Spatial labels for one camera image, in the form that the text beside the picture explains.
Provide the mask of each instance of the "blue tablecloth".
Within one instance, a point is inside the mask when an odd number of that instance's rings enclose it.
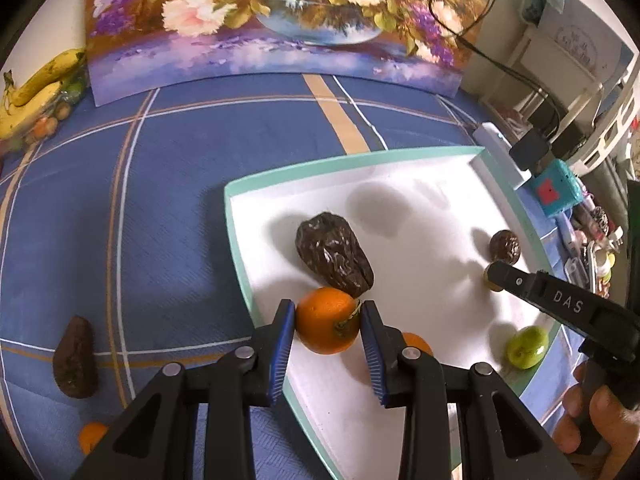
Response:
[[[464,94],[453,104],[486,120]],[[83,424],[109,424],[162,364],[213,362],[249,336],[227,182],[346,151],[470,144],[470,131],[430,94],[330,76],[201,80],[100,108],[87,96],[56,136],[6,160],[0,180],[0,407],[32,469],[69,478]],[[562,275],[555,225],[519,194]],[[95,331],[100,389],[84,400],[65,397],[51,370],[73,314]],[[547,425],[578,344],[558,337],[523,394]],[[252,410],[252,430],[259,479],[328,478],[284,400]]]

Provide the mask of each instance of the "white stripe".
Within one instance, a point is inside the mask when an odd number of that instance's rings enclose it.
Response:
[[[77,137],[71,137],[71,139],[67,139],[64,142],[60,142],[60,144],[56,144],[55,146],[53,146],[52,148],[46,150],[43,154],[38,155],[38,156],[34,156],[28,163],[27,163],[27,168],[31,165],[32,162],[35,162],[36,160],[38,160],[39,158],[51,153],[51,152],[55,152],[58,148],[61,148],[62,146],[65,146],[66,144],[69,144],[70,142],[74,142],[75,140],[80,140],[83,137],[88,137],[90,135],[96,134],[98,132],[101,132],[103,130],[108,130],[110,128],[115,128],[116,126],[122,126],[123,124],[129,124],[132,123],[134,121],[134,119],[126,119],[124,121],[120,121],[118,123],[113,123],[113,124],[107,124],[106,126],[101,126],[100,128],[96,128],[95,130],[88,130],[87,132],[85,132],[82,135],[78,135]],[[7,180],[9,180],[12,176],[14,176],[15,171],[12,171],[10,174],[8,174],[6,177],[4,177],[2,180],[0,180],[0,186],[2,186],[2,184],[4,184]]]
[[[194,346],[180,346],[178,348],[162,348],[159,350],[134,350],[133,352],[129,352],[129,355],[135,354],[164,354],[170,352],[182,352],[184,350],[199,350],[200,348],[211,348],[213,346],[222,346],[229,345],[232,343],[241,343],[244,341],[249,341],[250,337],[239,337],[238,339],[230,339],[229,341],[220,341],[219,343],[204,343],[202,345],[194,345]]]
[[[469,121],[471,122],[471,124],[473,126],[479,126],[480,123],[478,122],[478,120],[476,120],[475,117],[473,117],[472,115],[469,115],[467,112],[465,112],[462,108],[460,108],[459,106],[453,104],[451,101],[449,101],[448,99],[442,97],[441,95],[438,96],[438,98],[443,101],[444,103],[446,103],[448,106],[450,106],[451,108],[453,108],[455,111],[457,111],[460,115],[465,116],[467,119],[469,119]]]
[[[335,98],[331,98],[331,97],[260,97],[260,98],[255,98],[255,99],[245,99],[245,100],[238,100],[238,101],[227,101],[224,103],[210,103],[210,104],[201,104],[201,105],[195,105],[195,106],[190,106],[187,108],[178,108],[176,110],[164,110],[164,111],[160,111],[160,112],[152,112],[148,115],[149,118],[151,117],[161,117],[163,115],[171,115],[171,114],[177,114],[180,112],[188,112],[190,110],[201,110],[203,108],[217,108],[219,106],[227,106],[227,105],[241,105],[241,104],[253,104],[253,103],[278,103],[278,102],[307,102],[307,103],[313,103],[313,102],[317,102],[317,101],[327,101],[327,102],[331,102],[331,103],[342,103],[342,104],[348,104],[348,101],[346,99],[335,99]],[[407,114],[407,115],[411,115],[414,117],[420,117],[421,119],[428,119],[430,121],[436,121],[439,123],[445,123],[445,124],[456,124],[456,121],[451,121],[449,119],[446,119],[444,117],[437,117],[437,116],[428,116],[422,112],[414,112],[412,110],[404,110],[402,108],[395,108],[393,106],[388,106],[388,105],[383,105],[380,103],[366,103],[366,102],[362,102],[362,101],[356,101],[356,104],[360,105],[360,106],[367,106],[367,107],[372,107],[372,108],[381,108],[383,110],[389,110],[391,112],[399,112],[401,114]]]
[[[549,414],[540,421],[540,426],[544,426],[547,421],[554,416],[554,413],[558,410],[558,408],[562,406],[562,399],[560,399],[554,406],[553,409],[549,412]]]
[[[564,325],[560,325],[560,330],[562,331],[562,335],[564,336],[564,340],[566,341],[566,347],[569,349],[569,357],[574,355],[574,349],[571,348],[571,341],[569,341],[569,335],[566,332],[566,328]]]
[[[423,112],[414,112],[412,110],[404,110],[403,108],[396,108],[393,106],[387,106],[387,105],[383,105],[380,103],[365,103],[362,101],[357,101],[357,103],[360,106],[368,106],[371,108],[380,108],[382,110],[389,110],[391,112],[398,112],[401,114],[407,114],[407,115],[411,115],[413,117],[420,117],[421,119],[427,119],[429,121],[436,121],[437,123],[445,123],[445,124],[453,124],[455,126],[457,126],[457,123],[455,121],[450,121],[444,117],[438,117],[438,116],[430,116],[427,115]]]
[[[124,167],[124,173],[122,175],[122,192],[120,196],[120,218],[118,219],[118,241],[116,244],[116,312],[118,314],[118,331],[120,332],[120,348],[122,349],[122,363],[124,364],[125,373],[127,375],[127,383],[129,383],[129,393],[131,399],[135,399],[136,391],[133,387],[133,379],[131,378],[131,369],[129,368],[129,358],[127,357],[127,345],[124,341],[124,324],[122,323],[122,229],[124,227],[124,207],[127,199],[127,183],[129,181],[129,168],[131,167],[131,159],[133,158],[133,151],[136,149],[138,143],[138,136],[140,135],[140,129],[145,123],[146,115],[149,113],[151,106],[153,105],[158,93],[159,88],[149,99],[146,105],[145,111],[138,121],[138,127],[136,133],[133,135],[131,141],[131,147],[129,148],[129,156],[127,157],[127,163]]]
[[[466,130],[465,125],[460,121],[458,116],[455,113],[453,113],[453,111],[451,111],[451,108],[449,108],[449,105],[447,104],[448,101],[445,101],[444,98],[439,95],[436,95],[436,99],[440,103],[440,105],[449,113],[449,115],[453,117],[453,120],[456,121],[456,124],[458,125],[458,127],[471,140],[471,143],[473,145],[478,145],[476,140],[471,135],[469,135],[469,132]]]
[[[365,121],[365,123],[367,123],[367,126],[369,128],[371,128],[373,130],[373,132],[376,134],[376,137],[380,140],[380,142],[382,142],[382,146],[384,147],[385,150],[389,151],[389,147],[386,145],[385,139],[382,138],[382,135],[380,135],[379,131],[376,129],[376,127],[371,124],[369,122],[369,120],[364,116],[364,114],[362,113],[362,111],[360,111],[360,109],[358,108],[358,105],[355,103],[355,101],[353,100],[353,98],[349,95],[349,93],[344,89],[344,86],[342,86],[340,84],[340,81],[338,81],[338,78],[334,75],[333,76],[334,81],[338,84],[338,86],[340,87],[340,90],[342,90],[344,92],[344,94],[347,96],[347,99],[349,100],[349,102],[351,103],[351,105],[356,109],[357,113],[360,115],[360,117],[362,117],[362,120]]]
[[[333,99],[333,98],[328,98],[328,97],[276,97],[276,98],[257,98],[257,99],[245,99],[245,100],[237,100],[237,101],[227,101],[224,103],[210,103],[210,104],[202,104],[202,105],[195,105],[195,106],[189,106],[189,107],[185,107],[185,108],[178,108],[175,110],[165,110],[165,111],[159,111],[159,112],[152,112],[147,114],[146,118],[151,118],[151,117],[160,117],[163,115],[170,115],[170,114],[177,114],[180,112],[189,112],[191,110],[201,110],[203,108],[216,108],[219,106],[227,106],[227,105],[241,105],[241,104],[253,104],[253,103],[277,103],[277,102],[317,102],[317,101],[327,101],[327,102],[339,102],[342,104],[349,104],[349,102],[346,99]],[[384,105],[384,104],[380,104],[380,103],[366,103],[366,102],[362,102],[362,101],[354,101],[354,104],[357,104],[359,107],[371,107],[371,108],[380,108],[381,110],[388,110],[390,112],[398,112],[401,114],[406,114],[406,115],[411,115],[414,117],[420,117],[421,119],[427,119],[430,121],[436,121],[437,123],[445,123],[445,124],[457,124],[457,121],[451,121],[448,120],[446,118],[443,117],[437,117],[437,116],[429,116],[425,113],[422,112],[414,112],[412,110],[404,110],[402,108],[396,108],[393,106],[389,106],[389,105]],[[34,163],[36,160],[39,160],[40,158],[42,158],[45,155],[49,155],[49,153],[51,152],[55,152],[58,148],[61,148],[62,146],[66,146],[69,143],[75,142],[76,140],[80,140],[80,139],[84,139],[85,137],[88,137],[90,135],[93,134],[97,134],[99,132],[103,132],[104,130],[109,130],[110,128],[115,128],[116,126],[122,126],[123,124],[129,124],[132,123],[133,121],[135,121],[136,119],[126,119],[126,120],[122,120],[119,121],[117,123],[113,123],[113,124],[107,124],[106,126],[100,126],[99,128],[96,128],[95,130],[89,130],[87,132],[85,132],[82,135],[79,135],[77,137],[72,137],[70,139],[65,140],[64,142],[60,142],[60,144],[56,144],[55,146],[53,146],[52,148],[46,150],[43,154],[39,155],[39,156],[34,156],[27,164],[27,167],[29,167],[32,163]],[[8,174],[6,177],[4,177],[2,180],[0,180],[0,186],[2,184],[4,184],[5,182],[7,182],[9,179],[11,179],[12,176],[14,176],[15,171],[12,171],[10,174]]]
[[[55,352],[55,350],[51,348],[44,348],[42,346],[36,346],[36,345],[28,345],[27,343],[18,343],[17,341],[11,341],[10,339],[0,338],[0,341],[3,343],[9,343],[12,345],[24,346],[25,348],[33,348],[34,350],[40,350],[42,352]]]
[[[249,341],[250,337],[238,337],[236,339],[229,339],[228,341],[218,341],[216,343],[204,343],[201,345],[193,345],[193,346],[178,346],[176,348],[160,348],[155,350],[133,350],[128,351],[127,355],[146,355],[146,354],[170,354],[174,352],[183,352],[185,350],[199,350],[201,348],[212,348],[214,346],[222,346],[222,345],[230,345],[233,343],[242,343],[244,341]],[[13,341],[11,339],[0,338],[0,341],[3,343],[9,343],[16,346],[24,346],[25,348],[31,348],[34,350],[40,350],[41,352],[50,352],[53,354],[56,350],[53,348],[44,348],[44,346],[36,346],[30,345],[28,343],[21,343],[19,341]],[[107,356],[111,355],[111,352],[94,352],[95,356]]]
[[[540,240],[544,240],[545,238],[547,238],[548,236],[551,236],[553,233],[555,233],[558,230],[558,226],[554,227],[553,229],[551,229],[551,231],[549,231],[546,235],[542,235],[540,237]]]
[[[37,156],[38,152],[40,151],[41,148],[42,148],[42,144],[40,144],[40,146],[38,146],[38,148],[36,149],[36,152],[33,154],[33,156]],[[0,298],[1,298],[1,295],[2,295],[2,274],[4,272],[4,257],[6,255],[7,242],[9,241],[9,225],[11,225],[11,217],[14,214],[15,199],[18,196],[18,190],[20,189],[20,186],[22,185],[22,180],[23,180],[24,175],[26,174],[26,172],[27,172],[27,168],[24,168],[24,170],[22,171],[22,174],[20,176],[20,179],[18,180],[18,185],[15,187],[14,196],[13,196],[12,201],[11,201],[11,208],[9,209],[9,216],[6,219],[6,231],[4,232],[4,247],[2,248],[2,260],[0,260]],[[11,411],[14,413],[15,426],[18,429],[18,432],[20,433],[20,437],[22,439],[22,442],[24,443],[24,449],[26,450],[26,452],[29,454],[29,457],[31,458],[31,463],[33,463],[33,466],[36,469],[36,472],[38,473],[38,476],[40,478],[43,478],[42,473],[40,472],[40,469],[38,468],[38,464],[36,464],[36,461],[33,459],[33,455],[31,454],[31,451],[29,450],[29,446],[27,444],[27,441],[24,438],[24,435],[22,434],[22,429],[20,428],[20,423],[18,422],[18,417],[15,416],[14,404],[12,403],[11,393],[9,392],[9,386],[8,386],[8,384],[6,382],[6,370],[4,369],[4,356],[2,355],[2,347],[1,346],[0,346],[0,364],[2,365],[2,381],[4,382],[4,389],[6,391],[6,398],[9,401],[9,406],[11,407]]]

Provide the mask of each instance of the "red label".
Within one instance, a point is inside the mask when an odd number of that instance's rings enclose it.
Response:
[[[552,204],[560,198],[560,194],[556,191],[554,183],[551,182],[550,178],[546,178],[545,180],[543,180],[542,184],[538,186],[536,192],[540,197],[540,202],[542,202],[543,205]]]

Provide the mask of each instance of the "small orange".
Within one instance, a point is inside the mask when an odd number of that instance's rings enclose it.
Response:
[[[108,430],[109,427],[101,422],[89,422],[80,430],[78,442],[85,456],[94,450],[94,447],[98,445],[98,442]]]
[[[360,331],[360,301],[337,288],[318,288],[298,303],[296,330],[305,346],[317,354],[342,352]]]
[[[427,354],[433,356],[433,350],[431,350],[428,343],[419,335],[414,334],[413,332],[402,332],[402,337],[404,337],[404,342],[407,346],[413,346],[414,348],[427,352]]]

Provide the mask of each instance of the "blue box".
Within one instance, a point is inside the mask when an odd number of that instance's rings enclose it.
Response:
[[[584,199],[578,180],[559,158],[535,177],[531,186],[547,218],[578,205]]]

